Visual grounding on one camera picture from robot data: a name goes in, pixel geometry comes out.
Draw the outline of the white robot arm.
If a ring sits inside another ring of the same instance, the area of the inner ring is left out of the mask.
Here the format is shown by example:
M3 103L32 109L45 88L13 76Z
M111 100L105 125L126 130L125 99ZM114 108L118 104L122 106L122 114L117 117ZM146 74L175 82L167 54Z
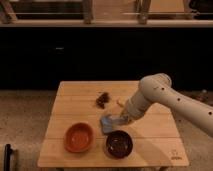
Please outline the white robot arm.
M182 95L171 85L171 78L164 73L143 77L136 92L124 105L120 115L122 123L129 124L142 118L154 103L159 103L213 138L213 107Z

